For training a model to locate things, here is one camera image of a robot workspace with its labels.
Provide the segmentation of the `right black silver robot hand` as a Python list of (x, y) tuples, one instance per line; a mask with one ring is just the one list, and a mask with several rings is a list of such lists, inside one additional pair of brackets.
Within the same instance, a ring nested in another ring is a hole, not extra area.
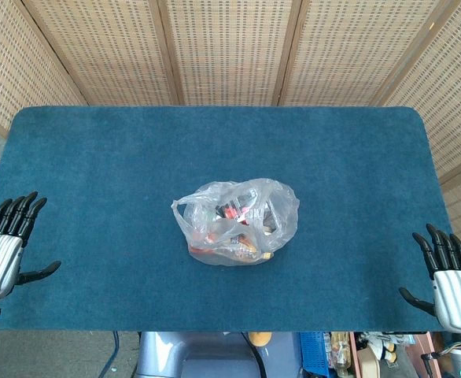
[(432, 224), (426, 225), (431, 240), (415, 232), (433, 288), (434, 302), (415, 297), (407, 288), (399, 289), (402, 298), (416, 309), (436, 317), (447, 332), (461, 334), (461, 240)]

